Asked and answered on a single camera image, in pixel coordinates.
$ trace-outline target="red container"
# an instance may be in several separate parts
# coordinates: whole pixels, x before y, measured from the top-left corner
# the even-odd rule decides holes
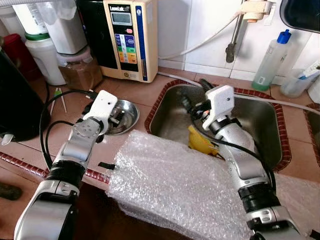
[[[3,50],[28,81],[42,76],[34,58],[18,34],[14,33],[4,37]]]

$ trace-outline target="jar lid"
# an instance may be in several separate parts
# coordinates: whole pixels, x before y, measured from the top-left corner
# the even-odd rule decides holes
[[[56,53],[56,58],[60,66],[66,66],[67,63],[84,61],[85,63],[90,63],[92,61],[92,56],[90,53],[90,47],[86,46],[76,54],[64,54]]]
[[[24,34],[25,38],[30,41],[40,41],[44,39],[49,39],[49,33],[41,33],[41,34],[29,34],[25,33]]]
[[[20,35],[17,33],[10,34],[4,37],[4,45],[12,44],[15,41],[21,39]]]

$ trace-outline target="bubble wrap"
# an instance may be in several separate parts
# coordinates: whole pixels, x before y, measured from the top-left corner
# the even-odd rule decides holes
[[[252,232],[218,158],[132,131],[115,157],[107,195],[130,216],[195,240],[243,240]],[[320,185],[277,175],[278,196],[302,231],[320,230]]]

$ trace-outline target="white hose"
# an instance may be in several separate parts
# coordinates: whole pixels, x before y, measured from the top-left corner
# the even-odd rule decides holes
[[[239,14],[241,14],[240,11],[237,11],[235,12],[235,14],[228,20],[228,22],[222,26],[222,28],[220,28],[218,31],[215,31],[213,34],[211,34],[209,37],[207,37],[205,40],[203,40],[201,43],[187,49],[187,50],[184,50],[184,51],[181,51],[181,52],[177,52],[173,55],[169,55],[169,56],[159,56],[158,58],[159,59],[172,59],[172,58],[175,58],[175,57],[178,57],[178,56],[181,56],[181,55],[184,55],[184,54],[187,54],[187,53],[190,53],[191,51],[201,47],[202,45],[206,44],[208,41],[210,41],[213,37],[215,37],[217,34],[219,34],[223,29],[225,29],[234,19],[236,19]]]
[[[19,5],[19,4],[33,4],[33,3],[41,3],[41,2],[49,2],[48,0],[0,0],[0,7],[6,7],[11,5]]]
[[[173,74],[169,74],[169,73],[165,73],[165,72],[160,72],[158,71],[159,75],[164,75],[173,79],[180,79],[183,80],[187,83],[190,83],[194,86],[197,87],[201,87],[201,84],[195,81],[192,81],[190,79],[187,79],[185,77],[181,77],[181,76],[177,76],[177,75],[173,75]],[[280,105],[285,105],[285,106],[290,106],[290,107],[294,107],[294,108],[298,108],[298,109],[303,109],[312,113],[315,113],[317,115],[320,115],[320,111],[317,111],[313,108],[307,107],[307,106],[303,106],[303,105],[299,105],[299,104],[295,104],[295,103],[291,103],[291,102],[286,102],[286,101],[278,101],[278,100],[273,100],[273,99],[267,99],[267,98],[260,98],[260,97],[254,97],[254,96],[247,96],[247,95],[239,95],[239,94],[235,94],[234,95],[236,98],[240,98],[240,99],[249,99],[249,100],[255,100],[255,101],[260,101],[260,102],[267,102],[267,103],[272,103],[272,104],[280,104]]]

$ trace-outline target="dark floor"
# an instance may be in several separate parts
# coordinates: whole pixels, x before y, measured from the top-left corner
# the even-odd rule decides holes
[[[102,190],[80,189],[75,240],[190,240],[167,228],[125,215]]]

